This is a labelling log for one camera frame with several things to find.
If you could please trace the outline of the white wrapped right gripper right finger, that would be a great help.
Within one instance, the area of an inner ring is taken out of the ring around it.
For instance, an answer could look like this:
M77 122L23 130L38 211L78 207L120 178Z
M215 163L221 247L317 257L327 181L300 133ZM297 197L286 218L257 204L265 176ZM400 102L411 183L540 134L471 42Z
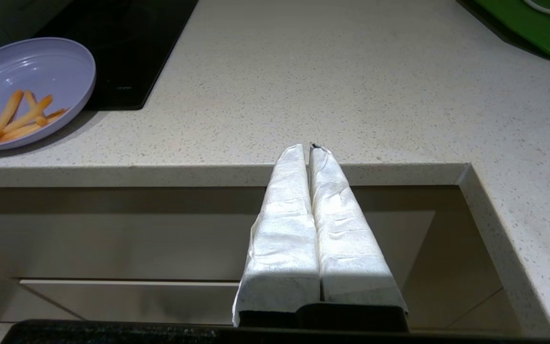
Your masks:
M319 278L329 303L408 307L334 154L313 145L308 164Z

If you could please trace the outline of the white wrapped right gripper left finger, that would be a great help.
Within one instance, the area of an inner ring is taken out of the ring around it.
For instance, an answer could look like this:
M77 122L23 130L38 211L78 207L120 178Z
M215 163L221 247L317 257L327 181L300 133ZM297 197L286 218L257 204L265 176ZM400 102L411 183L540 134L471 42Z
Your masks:
M319 302L318 239L304 148L296 144L279 156L258 216L251 227L246 264L232 322L243 312L295 313Z

